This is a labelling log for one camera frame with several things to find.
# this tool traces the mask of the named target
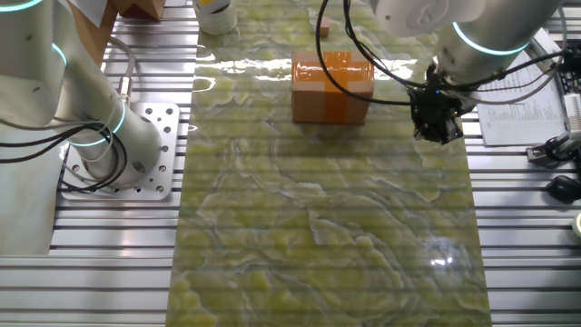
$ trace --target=table surface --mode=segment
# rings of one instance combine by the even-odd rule
[[[61,199],[49,257],[0,259],[0,326],[163,326],[199,33],[191,2],[167,8],[158,25],[120,18],[113,33],[139,60],[133,101],[181,108],[169,207]],[[566,15],[578,38],[581,9]],[[558,38],[558,21],[548,27]],[[103,68],[114,85],[125,67],[125,56],[109,48]],[[581,203],[540,192],[559,174],[574,177],[573,167],[549,172],[527,163],[525,147],[484,147],[478,113],[463,123],[494,325],[578,326],[581,240],[570,224]]]

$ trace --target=marble pattern surface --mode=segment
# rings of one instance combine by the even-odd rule
[[[235,30],[201,36],[167,326],[490,326],[464,144],[413,141],[407,107],[292,123],[319,5],[239,2]],[[361,41],[421,80],[437,37],[391,38],[352,6]],[[339,2],[327,15],[324,49],[354,49]],[[375,96],[407,97],[379,73]]]

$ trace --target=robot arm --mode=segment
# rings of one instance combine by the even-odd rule
[[[429,87],[409,93],[417,138],[445,144],[461,137],[456,118],[474,108],[476,103],[466,100],[474,97],[470,92],[440,92],[440,86],[477,84],[507,70],[560,4],[561,0],[371,0],[388,34],[413,36],[441,28],[427,73]]]
[[[25,126],[55,117],[101,122],[115,135],[112,146],[97,131],[68,138],[99,181],[120,171],[116,183],[135,183],[153,169],[161,153],[157,129],[127,108],[84,50],[66,0],[0,0],[0,31],[0,118]],[[116,155],[120,144],[126,165]]]
[[[0,118],[32,126],[53,120],[64,76],[53,11],[49,1],[0,0]]]

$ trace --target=cardboard box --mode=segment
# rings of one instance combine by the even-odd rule
[[[97,65],[101,65],[105,48],[107,47],[107,43],[111,37],[111,32],[113,31],[113,25],[117,18],[117,9],[115,9],[113,3],[109,1],[105,8],[101,26],[97,27],[93,22],[85,17],[76,6],[71,5],[70,3],[69,6],[73,11],[76,30],[81,38],[81,42],[83,42],[84,48]]]
[[[165,0],[111,0],[119,15],[127,18],[162,20]]]
[[[91,22],[76,6],[70,2],[69,5],[73,11],[76,29],[84,48],[95,63],[101,65],[117,14],[120,13],[124,17],[160,21],[165,0],[109,0],[99,27]]]
[[[374,67],[359,53],[324,53],[330,74],[344,88],[373,96]],[[315,52],[292,54],[292,120],[295,123],[364,124],[369,102],[355,99],[335,87]]]

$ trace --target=mounting plate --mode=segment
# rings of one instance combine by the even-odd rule
[[[165,201],[172,192],[173,164],[180,124],[180,108],[177,104],[131,104],[132,110],[157,128],[162,138],[162,150],[155,167],[135,184],[105,187],[94,193],[61,192],[63,198],[85,202],[151,202]],[[93,177],[84,169],[81,157],[69,147],[65,164],[82,177]],[[63,181],[75,186],[86,187],[94,182],[82,182],[68,170],[64,170]]]

